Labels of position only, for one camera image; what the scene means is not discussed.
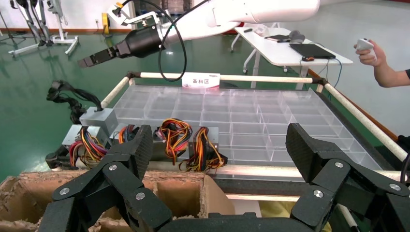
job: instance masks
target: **laptop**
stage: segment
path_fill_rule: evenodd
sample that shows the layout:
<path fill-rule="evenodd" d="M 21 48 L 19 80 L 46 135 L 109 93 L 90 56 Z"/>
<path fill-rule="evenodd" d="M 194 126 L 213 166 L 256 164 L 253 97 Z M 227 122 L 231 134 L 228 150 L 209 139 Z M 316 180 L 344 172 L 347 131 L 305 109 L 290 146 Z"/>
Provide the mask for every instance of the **laptop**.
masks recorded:
<path fill-rule="evenodd" d="M 289 44 L 293 50 L 298 52 L 304 57 L 314 57 L 315 59 L 333 59 L 336 56 L 323 48 L 317 46 L 316 44 L 305 44 L 305 43 L 291 43 Z"/>

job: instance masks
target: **cardboard divider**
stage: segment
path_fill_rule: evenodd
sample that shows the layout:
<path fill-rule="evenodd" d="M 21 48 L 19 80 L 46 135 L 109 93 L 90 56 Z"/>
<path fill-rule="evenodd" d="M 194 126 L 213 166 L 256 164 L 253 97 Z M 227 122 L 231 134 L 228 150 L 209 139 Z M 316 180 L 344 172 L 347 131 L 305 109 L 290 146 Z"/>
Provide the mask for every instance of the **cardboard divider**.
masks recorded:
<path fill-rule="evenodd" d="M 34 232 L 56 188 L 84 171 L 22 173 L 0 184 L 0 232 Z M 203 173 L 148 171 L 143 183 L 180 217 L 206 218 L 210 212 L 235 214 L 234 206 Z M 105 211 L 93 232 L 130 232 L 113 207 Z"/>

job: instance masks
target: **person's hand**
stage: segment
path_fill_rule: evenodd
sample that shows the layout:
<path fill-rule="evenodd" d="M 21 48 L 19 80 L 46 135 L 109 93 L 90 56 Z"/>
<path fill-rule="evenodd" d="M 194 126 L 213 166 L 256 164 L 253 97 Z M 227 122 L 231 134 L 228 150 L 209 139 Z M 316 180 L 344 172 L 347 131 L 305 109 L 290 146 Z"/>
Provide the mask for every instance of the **person's hand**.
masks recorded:
<path fill-rule="evenodd" d="M 374 45 L 374 53 L 376 53 L 377 60 L 375 61 L 375 57 L 373 55 L 369 55 L 370 50 L 363 50 L 363 51 L 356 51 L 356 54 L 359 55 L 360 62 L 365 65 L 371 65 L 371 66 L 379 66 L 381 64 L 384 64 L 386 62 L 386 55 L 383 52 L 383 49 L 380 48 L 377 43 L 375 43 L 373 40 L 369 40 Z"/>

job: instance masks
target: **game controller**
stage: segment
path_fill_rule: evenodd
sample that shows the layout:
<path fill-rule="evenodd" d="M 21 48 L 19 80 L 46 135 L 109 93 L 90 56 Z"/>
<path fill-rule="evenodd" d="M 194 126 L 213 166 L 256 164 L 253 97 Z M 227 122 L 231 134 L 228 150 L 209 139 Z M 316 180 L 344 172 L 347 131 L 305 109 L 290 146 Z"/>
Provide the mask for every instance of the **game controller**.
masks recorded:
<path fill-rule="evenodd" d="M 369 55 L 374 56 L 374 61 L 377 60 L 376 53 L 374 52 L 374 45 L 371 42 L 369 42 L 368 39 L 357 40 L 356 50 L 359 50 L 359 51 L 370 50 Z"/>

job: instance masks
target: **yellow cloth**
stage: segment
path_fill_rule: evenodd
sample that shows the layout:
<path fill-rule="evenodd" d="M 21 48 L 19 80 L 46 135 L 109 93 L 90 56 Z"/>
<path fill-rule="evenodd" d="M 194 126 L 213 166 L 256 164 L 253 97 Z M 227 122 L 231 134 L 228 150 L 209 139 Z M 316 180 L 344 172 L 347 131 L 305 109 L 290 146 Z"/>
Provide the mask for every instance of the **yellow cloth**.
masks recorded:
<path fill-rule="evenodd" d="M 261 214 L 264 218 L 288 218 L 296 202 L 266 202 L 259 201 Z M 326 223 L 322 232 L 332 232 L 329 222 Z"/>

